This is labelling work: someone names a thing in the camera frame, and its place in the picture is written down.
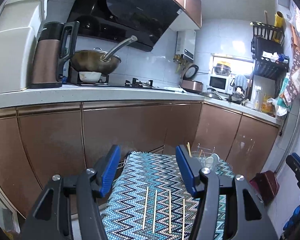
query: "black range hood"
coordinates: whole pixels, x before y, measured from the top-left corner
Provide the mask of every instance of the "black range hood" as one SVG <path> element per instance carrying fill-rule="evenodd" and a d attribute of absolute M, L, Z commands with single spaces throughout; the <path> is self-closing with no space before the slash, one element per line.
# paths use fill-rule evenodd
<path fill-rule="evenodd" d="M 151 51 L 180 13 L 174 0 L 75 0 L 68 22 L 79 21 L 79 35 L 121 42 Z"/>

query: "kettle handle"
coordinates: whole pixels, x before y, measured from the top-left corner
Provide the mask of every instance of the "kettle handle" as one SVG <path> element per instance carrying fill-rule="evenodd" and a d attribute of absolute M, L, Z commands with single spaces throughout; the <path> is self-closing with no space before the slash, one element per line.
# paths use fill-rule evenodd
<path fill-rule="evenodd" d="M 62 79 L 63 66 L 65 62 L 71 59 L 72 56 L 74 55 L 79 26 L 80 23 L 75 21 L 75 22 L 65 23 L 65 26 L 63 27 L 63 31 L 61 35 L 60 56 L 58 58 L 58 65 L 57 65 L 57 81 L 60 81 Z M 67 54 L 65 55 L 66 42 L 69 33 L 71 33 L 69 49 Z"/>

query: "blue patterned rug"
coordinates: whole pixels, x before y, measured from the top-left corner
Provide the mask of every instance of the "blue patterned rug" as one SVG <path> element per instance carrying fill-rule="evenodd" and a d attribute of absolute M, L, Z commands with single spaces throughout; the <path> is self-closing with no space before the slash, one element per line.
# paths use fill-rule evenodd
<path fill-rule="evenodd" d="M 230 166 L 221 161 L 217 174 L 233 177 Z M 149 187 L 145 229 L 142 230 L 146 188 Z M 152 234 L 154 194 L 157 190 L 155 232 Z M 171 234 L 169 234 L 169 190 L 171 190 Z M 185 239 L 188 239 L 199 199 L 186 191 L 175 156 L 132 152 L 121 176 L 113 185 L 101 217 L 109 240 L 181 239 L 183 198 Z M 225 195 L 219 197 L 215 240 L 222 239 L 226 210 Z"/>

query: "white microwave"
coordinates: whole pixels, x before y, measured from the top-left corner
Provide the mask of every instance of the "white microwave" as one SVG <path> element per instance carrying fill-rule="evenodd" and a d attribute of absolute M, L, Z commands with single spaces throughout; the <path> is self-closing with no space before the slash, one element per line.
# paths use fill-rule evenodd
<path fill-rule="evenodd" d="M 209 87 L 214 88 L 216 91 L 232 95 L 233 87 L 230 85 L 233 77 L 217 75 L 214 73 L 209 74 Z"/>

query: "white countertop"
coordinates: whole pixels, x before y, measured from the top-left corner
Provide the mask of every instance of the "white countertop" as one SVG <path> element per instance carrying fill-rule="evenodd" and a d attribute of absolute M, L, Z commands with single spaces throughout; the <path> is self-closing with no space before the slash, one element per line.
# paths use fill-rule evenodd
<path fill-rule="evenodd" d="M 192 93 L 164 90 L 147 90 L 118 87 L 79 87 L 63 85 L 61 88 L 27 89 L 24 91 L 0 94 L 0 108 L 53 104 L 66 102 L 107 101 L 107 100 L 188 100 L 206 101 L 235 111 L 246 113 L 275 124 L 281 121 L 262 112 L 238 104 Z"/>

